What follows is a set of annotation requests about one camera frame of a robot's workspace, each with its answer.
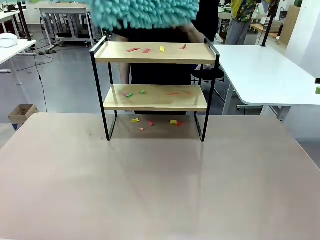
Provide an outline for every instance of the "white tabletop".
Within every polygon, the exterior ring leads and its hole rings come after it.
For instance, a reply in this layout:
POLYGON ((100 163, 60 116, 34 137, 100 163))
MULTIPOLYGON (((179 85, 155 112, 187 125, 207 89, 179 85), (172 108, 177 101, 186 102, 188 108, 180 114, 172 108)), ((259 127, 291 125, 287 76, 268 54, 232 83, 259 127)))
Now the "white tabletop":
POLYGON ((241 101, 263 106, 319 106, 316 78, 270 47, 216 45, 241 101))
POLYGON ((19 11, 0 12, 0 23, 7 21, 7 18, 17 15, 19 11))
POLYGON ((0 150, 0 238, 319 240, 319 186, 273 117, 210 116, 201 142, 193 116, 120 114, 107 142, 101 115, 36 113, 0 150))
POLYGON ((13 56, 26 50, 33 44, 36 44, 36 40, 18 40, 18 45, 9 48, 0 47, 0 65, 9 60, 13 56))

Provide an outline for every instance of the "top shelf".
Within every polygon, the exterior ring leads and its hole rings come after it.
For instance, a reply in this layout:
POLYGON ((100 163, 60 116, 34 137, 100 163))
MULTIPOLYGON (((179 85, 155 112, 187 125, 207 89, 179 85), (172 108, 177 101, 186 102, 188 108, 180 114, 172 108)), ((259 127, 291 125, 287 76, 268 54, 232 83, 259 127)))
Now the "top shelf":
POLYGON ((169 42, 119 42, 108 41, 95 54, 98 63, 144 63, 144 64, 215 64, 216 55, 204 43, 169 42))

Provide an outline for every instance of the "gray pants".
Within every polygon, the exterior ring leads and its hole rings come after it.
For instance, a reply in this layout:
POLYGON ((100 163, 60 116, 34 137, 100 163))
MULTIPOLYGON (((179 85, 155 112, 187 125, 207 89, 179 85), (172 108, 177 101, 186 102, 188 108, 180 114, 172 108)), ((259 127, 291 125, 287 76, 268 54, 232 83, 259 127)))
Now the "gray pants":
POLYGON ((228 32, 226 35, 226 45, 243 45, 246 40, 246 35, 250 27, 249 22, 237 22, 234 18, 231 18, 228 32))

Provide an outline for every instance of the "small brown box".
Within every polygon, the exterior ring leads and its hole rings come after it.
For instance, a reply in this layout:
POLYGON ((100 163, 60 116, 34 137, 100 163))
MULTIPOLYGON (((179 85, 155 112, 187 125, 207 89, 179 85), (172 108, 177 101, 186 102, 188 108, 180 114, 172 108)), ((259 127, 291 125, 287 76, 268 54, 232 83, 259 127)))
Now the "small brown box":
POLYGON ((9 114, 12 124, 24 124, 32 114, 38 113, 39 110, 34 104, 20 104, 9 114))

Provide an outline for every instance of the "green object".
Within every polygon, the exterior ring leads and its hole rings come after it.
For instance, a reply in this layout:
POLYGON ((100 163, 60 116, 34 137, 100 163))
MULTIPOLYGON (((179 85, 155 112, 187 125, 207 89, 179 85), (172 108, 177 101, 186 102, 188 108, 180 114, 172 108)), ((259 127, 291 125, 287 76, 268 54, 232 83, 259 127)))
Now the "green object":
POLYGON ((296 7, 301 7, 301 5, 302 5, 302 1, 303 0, 295 0, 295 2, 294 2, 294 5, 296 6, 296 7))

